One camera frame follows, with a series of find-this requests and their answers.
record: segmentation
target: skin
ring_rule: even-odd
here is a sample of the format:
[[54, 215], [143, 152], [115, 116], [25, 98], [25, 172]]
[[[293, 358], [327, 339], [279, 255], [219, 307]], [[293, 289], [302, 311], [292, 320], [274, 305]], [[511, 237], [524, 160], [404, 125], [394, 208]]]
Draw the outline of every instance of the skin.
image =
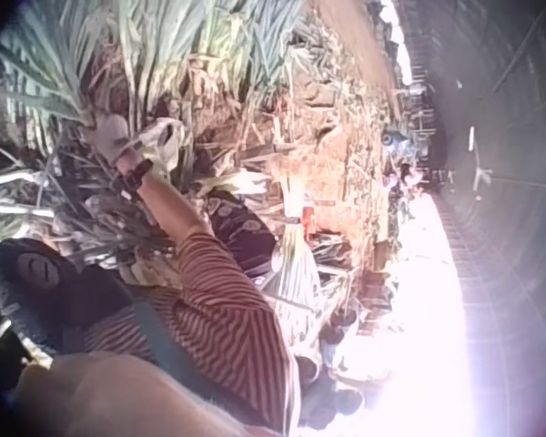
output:
[[[134, 149], [129, 149], [116, 162], [122, 175], [126, 175], [144, 158]], [[137, 194], [144, 200], [160, 228], [177, 243], [198, 232], [208, 232], [207, 225], [188, 201], [171, 185], [153, 171], [142, 178]]]

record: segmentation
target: metal beam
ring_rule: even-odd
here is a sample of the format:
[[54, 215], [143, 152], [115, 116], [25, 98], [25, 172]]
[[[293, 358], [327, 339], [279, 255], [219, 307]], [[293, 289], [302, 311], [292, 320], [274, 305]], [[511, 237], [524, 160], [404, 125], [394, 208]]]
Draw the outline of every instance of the metal beam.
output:
[[536, 19], [531, 24], [530, 28], [528, 29], [528, 32], [526, 32], [526, 35], [524, 36], [524, 39], [521, 40], [520, 46], [516, 50], [516, 53], [513, 54], [513, 57], [511, 58], [510, 63], [508, 64], [508, 66], [506, 66], [506, 69], [503, 71], [500, 78], [498, 79], [498, 81], [495, 83], [495, 85], [491, 89], [490, 94], [488, 95], [488, 97], [491, 97], [495, 93], [497, 93], [498, 90], [500, 89], [500, 87], [503, 85], [503, 83], [505, 82], [508, 75], [511, 73], [513, 68], [516, 66], [516, 64], [520, 60], [521, 56], [526, 51], [526, 48], [528, 47], [528, 44], [531, 41], [531, 38], [536, 33], [536, 30], [538, 30], [538, 26], [539, 26], [542, 18], [545, 15], [546, 15], [546, 6], [544, 6], [542, 8], [542, 10], [540, 11], [540, 13], [536, 16]]

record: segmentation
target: strap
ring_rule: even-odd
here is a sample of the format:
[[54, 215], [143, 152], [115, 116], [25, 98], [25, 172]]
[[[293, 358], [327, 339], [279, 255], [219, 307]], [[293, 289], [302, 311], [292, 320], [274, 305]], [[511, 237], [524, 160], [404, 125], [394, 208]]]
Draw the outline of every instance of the strap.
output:
[[160, 369], [205, 401], [224, 408], [241, 422], [253, 426], [268, 426], [261, 415], [243, 399], [224, 390], [198, 370], [188, 353], [170, 335], [149, 302], [137, 299], [125, 284], [118, 280], [116, 283], [134, 301], [137, 322]]

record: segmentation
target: hair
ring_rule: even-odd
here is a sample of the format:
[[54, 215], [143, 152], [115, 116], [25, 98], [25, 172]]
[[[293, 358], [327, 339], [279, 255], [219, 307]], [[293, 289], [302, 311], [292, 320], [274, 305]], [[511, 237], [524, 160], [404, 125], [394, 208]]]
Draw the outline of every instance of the hair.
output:
[[359, 391], [351, 389], [336, 391], [334, 398], [336, 410], [345, 416], [350, 416], [357, 412], [363, 403], [364, 397]]

